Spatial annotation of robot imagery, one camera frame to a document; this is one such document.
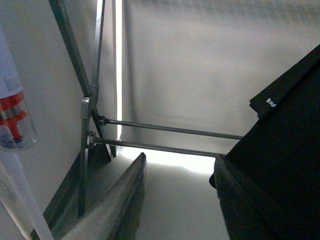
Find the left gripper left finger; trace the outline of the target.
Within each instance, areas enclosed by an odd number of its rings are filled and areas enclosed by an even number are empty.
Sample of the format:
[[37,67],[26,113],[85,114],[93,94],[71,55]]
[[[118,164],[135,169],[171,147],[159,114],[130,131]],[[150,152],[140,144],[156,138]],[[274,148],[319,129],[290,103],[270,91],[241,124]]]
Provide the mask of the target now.
[[67,228],[59,240],[134,240],[145,197],[147,156],[140,153],[101,201]]

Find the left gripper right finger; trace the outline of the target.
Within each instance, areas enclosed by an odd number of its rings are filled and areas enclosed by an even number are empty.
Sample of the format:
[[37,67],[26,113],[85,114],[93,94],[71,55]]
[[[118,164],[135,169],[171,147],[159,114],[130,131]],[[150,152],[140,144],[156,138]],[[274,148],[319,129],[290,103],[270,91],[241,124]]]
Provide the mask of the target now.
[[231,240],[281,240],[279,204],[222,155],[212,174],[225,226]]

